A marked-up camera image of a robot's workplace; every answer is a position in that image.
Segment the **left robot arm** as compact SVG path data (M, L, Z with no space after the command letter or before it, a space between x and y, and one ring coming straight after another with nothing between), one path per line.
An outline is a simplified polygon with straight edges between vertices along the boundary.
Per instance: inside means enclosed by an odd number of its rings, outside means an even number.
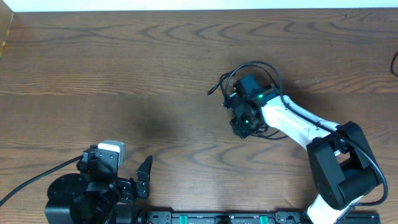
M125 144L106 140L83 151L76 168L53 181L47 191L49 223L146 223L148 214L135 205L150 194L152 156L137 168L135 179L118 176Z

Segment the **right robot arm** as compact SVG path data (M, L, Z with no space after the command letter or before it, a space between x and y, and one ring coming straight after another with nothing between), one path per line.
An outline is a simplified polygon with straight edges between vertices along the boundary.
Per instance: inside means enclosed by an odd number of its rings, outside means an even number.
M318 195L307 208L307 223L379 223L374 213L355 213L359 201L385 178L363 130L354 122L340 125L296 105L274 86L261 87L252 75L234 83L225 97L231 125L242 139L264 137L267 128L283 132L307 154Z

